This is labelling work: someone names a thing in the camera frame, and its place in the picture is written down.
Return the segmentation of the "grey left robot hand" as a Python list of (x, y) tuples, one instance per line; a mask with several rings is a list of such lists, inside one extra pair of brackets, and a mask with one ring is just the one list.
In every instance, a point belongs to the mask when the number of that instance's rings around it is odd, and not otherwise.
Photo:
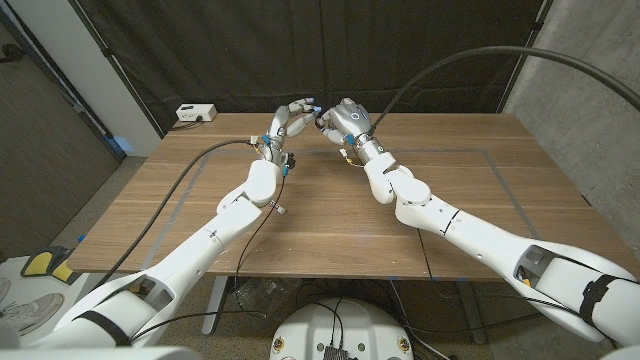
[(321, 107), (314, 105), (313, 98), (302, 98), (288, 105), (281, 105), (274, 113), (271, 125), (263, 136), (263, 156), (282, 167), (288, 155), (282, 150), (287, 137), (296, 137), (321, 114)]

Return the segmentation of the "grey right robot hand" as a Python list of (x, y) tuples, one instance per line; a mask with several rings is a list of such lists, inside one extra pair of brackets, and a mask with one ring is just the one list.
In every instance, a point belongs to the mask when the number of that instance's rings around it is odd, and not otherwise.
[(363, 165), (384, 153), (373, 136), (369, 113), (350, 98), (343, 98), (327, 110), (315, 120), (315, 125), (332, 143), (350, 146)]

